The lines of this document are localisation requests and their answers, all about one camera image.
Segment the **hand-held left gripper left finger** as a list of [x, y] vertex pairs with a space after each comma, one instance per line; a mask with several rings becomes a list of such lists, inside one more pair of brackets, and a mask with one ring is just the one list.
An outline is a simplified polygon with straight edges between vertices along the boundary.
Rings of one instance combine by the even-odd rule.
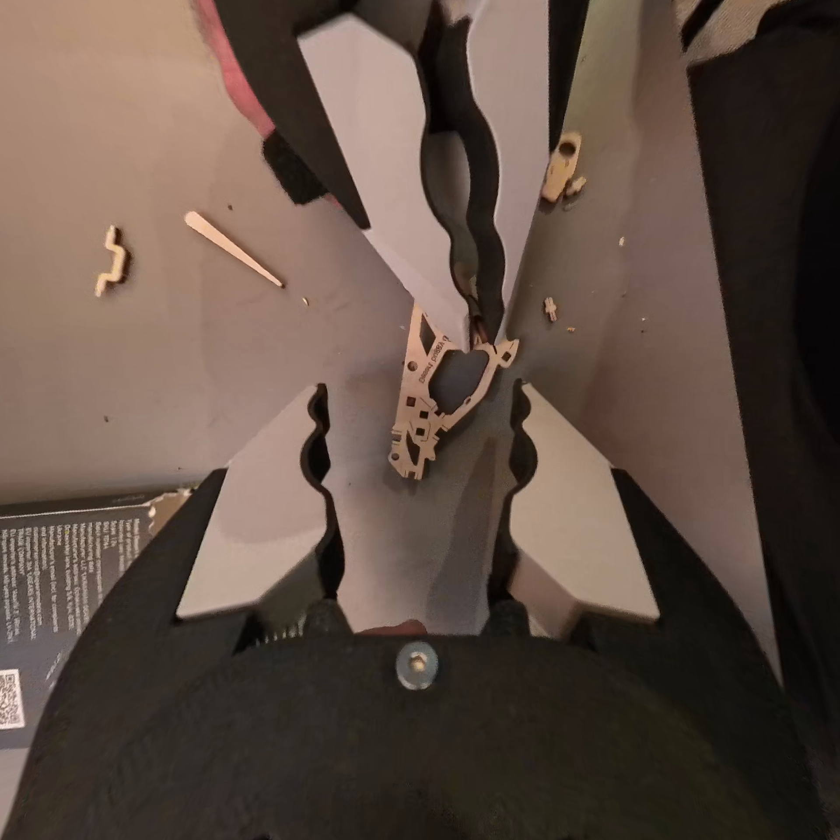
[[228, 463], [179, 618], [234, 610], [303, 618], [315, 602], [336, 598], [344, 550], [323, 484], [328, 399], [326, 385], [305, 387]]

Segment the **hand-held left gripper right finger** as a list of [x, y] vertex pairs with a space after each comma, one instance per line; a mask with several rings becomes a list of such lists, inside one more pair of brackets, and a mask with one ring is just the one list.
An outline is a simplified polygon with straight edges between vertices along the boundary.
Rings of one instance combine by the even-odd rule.
[[611, 462], [534, 387], [517, 381], [507, 493], [487, 598], [539, 637], [568, 638], [585, 614], [650, 625], [659, 607]]

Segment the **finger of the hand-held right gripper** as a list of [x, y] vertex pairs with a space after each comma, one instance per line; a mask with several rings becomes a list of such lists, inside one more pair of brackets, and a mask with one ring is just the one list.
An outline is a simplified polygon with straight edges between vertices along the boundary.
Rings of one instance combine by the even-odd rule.
[[439, 2], [436, 71], [465, 149], [476, 305], [497, 343], [550, 161], [550, 3]]
[[470, 346], [451, 238], [424, 182], [427, 105], [414, 57], [355, 14], [301, 35], [298, 45], [369, 219], [364, 236], [431, 325]]

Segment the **wooden model frame with cutouts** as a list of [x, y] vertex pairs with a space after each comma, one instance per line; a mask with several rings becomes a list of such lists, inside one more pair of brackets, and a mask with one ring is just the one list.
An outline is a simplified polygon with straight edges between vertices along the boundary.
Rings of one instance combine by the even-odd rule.
[[462, 352], [435, 328], [431, 328], [431, 348], [426, 350], [422, 342], [424, 324], [425, 313], [415, 303], [407, 331], [399, 403], [388, 458], [394, 470], [410, 480], [423, 479], [427, 462], [436, 459], [440, 435], [450, 432], [486, 398], [497, 372], [511, 367], [520, 346], [517, 339], [504, 340], [497, 345], [477, 340], [473, 351], [486, 356], [485, 369], [473, 391], [454, 411], [445, 413], [438, 408], [429, 387], [446, 355]]

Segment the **slotted wooden link piece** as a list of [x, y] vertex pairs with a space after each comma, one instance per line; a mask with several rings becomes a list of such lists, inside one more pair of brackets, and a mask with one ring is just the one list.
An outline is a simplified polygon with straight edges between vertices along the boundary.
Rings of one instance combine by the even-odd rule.
[[551, 153], [543, 178], [541, 198], [556, 204], [573, 181], [581, 152], [582, 135], [576, 131], [563, 132]]

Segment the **person's right hand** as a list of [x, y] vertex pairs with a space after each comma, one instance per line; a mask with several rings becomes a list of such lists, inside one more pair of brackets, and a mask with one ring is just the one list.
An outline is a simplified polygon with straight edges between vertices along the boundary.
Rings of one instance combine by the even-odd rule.
[[203, 40], [222, 74], [228, 97], [259, 137], [266, 140], [274, 132], [275, 125], [245, 78], [225, 34], [215, 1], [191, 1], [191, 6]]

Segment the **tapered wooden pointer piece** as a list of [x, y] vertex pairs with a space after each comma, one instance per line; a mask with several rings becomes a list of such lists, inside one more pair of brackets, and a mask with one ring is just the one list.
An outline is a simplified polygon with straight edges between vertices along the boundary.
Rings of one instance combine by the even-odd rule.
[[255, 258], [246, 253], [235, 241], [226, 236], [222, 231], [210, 223], [204, 216], [196, 211], [188, 211], [184, 217], [185, 224], [194, 232], [205, 237], [205, 239], [213, 243], [216, 247], [222, 249], [225, 253], [234, 257], [237, 261], [253, 270], [256, 274], [264, 277], [268, 282], [272, 283], [280, 289], [284, 289], [286, 284], [283, 280], [273, 275], [267, 268], [262, 266]]

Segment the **torn black printed box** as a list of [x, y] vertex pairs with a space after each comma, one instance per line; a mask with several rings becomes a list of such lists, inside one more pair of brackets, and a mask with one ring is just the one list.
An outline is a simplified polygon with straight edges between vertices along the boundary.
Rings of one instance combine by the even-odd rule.
[[192, 493], [1, 506], [1, 750], [30, 746], [91, 616]]

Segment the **person's dark clothing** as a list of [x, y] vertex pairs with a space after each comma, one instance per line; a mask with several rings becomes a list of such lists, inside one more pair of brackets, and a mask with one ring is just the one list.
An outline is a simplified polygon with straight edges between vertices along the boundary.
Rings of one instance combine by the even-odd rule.
[[838, 2], [689, 70], [784, 685], [838, 838]]

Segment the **stepped wooden bracket piece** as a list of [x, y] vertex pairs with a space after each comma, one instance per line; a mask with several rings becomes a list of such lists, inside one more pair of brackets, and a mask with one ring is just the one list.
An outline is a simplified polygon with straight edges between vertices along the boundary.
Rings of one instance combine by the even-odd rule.
[[103, 242], [104, 248], [111, 255], [108, 270], [98, 275], [94, 287], [97, 299], [103, 298], [112, 288], [123, 283], [129, 272], [130, 252], [123, 244], [122, 230], [117, 225], [110, 225]]

